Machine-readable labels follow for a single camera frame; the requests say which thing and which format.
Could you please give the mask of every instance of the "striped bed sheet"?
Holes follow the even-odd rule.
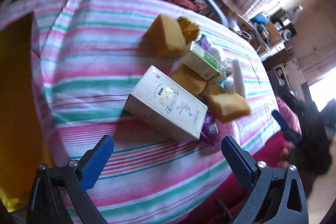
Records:
[[[224,26],[161,0],[18,0],[0,10],[0,29],[34,12],[32,84],[42,132],[57,165],[80,159],[108,134],[115,150],[88,195],[108,223],[178,223],[231,173],[221,150],[231,135],[254,154],[280,128],[265,69],[254,49]],[[174,58],[155,58],[143,34],[158,14],[196,21],[239,59],[252,114],[220,125],[215,148],[175,143],[123,111],[128,94],[155,65],[169,75]],[[75,223],[81,223],[63,196]]]

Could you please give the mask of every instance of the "wire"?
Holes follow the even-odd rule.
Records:
[[[245,32],[245,31],[238,31],[236,32],[236,34],[244,37],[248,42],[250,42],[252,39],[252,36],[248,32]]]

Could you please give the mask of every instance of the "green box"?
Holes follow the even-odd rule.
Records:
[[[211,81],[222,74],[222,67],[218,60],[195,41],[190,42],[185,47],[180,62],[191,68],[206,81]]]

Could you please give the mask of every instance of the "blue gripper pad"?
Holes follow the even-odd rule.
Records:
[[[93,188],[114,150],[111,136],[104,135],[97,145],[79,160],[77,175],[84,191]]]
[[[227,160],[227,163],[232,169],[232,172],[238,179],[239,185],[248,190],[253,190],[253,170],[244,160],[243,154],[252,157],[248,152],[242,150],[236,141],[231,137],[224,137],[221,144],[222,153]]]
[[[272,116],[278,122],[282,131],[290,129],[286,120],[283,118],[283,116],[277,110],[272,111]]]

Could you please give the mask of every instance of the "cardboard box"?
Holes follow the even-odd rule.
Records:
[[[221,64],[218,60],[195,41],[190,42],[185,47],[180,62],[202,76],[206,81],[211,81],[222,74]]]
[[[130,93],[125,110],[178,142],[198,140],[208,107],[150,66]]]

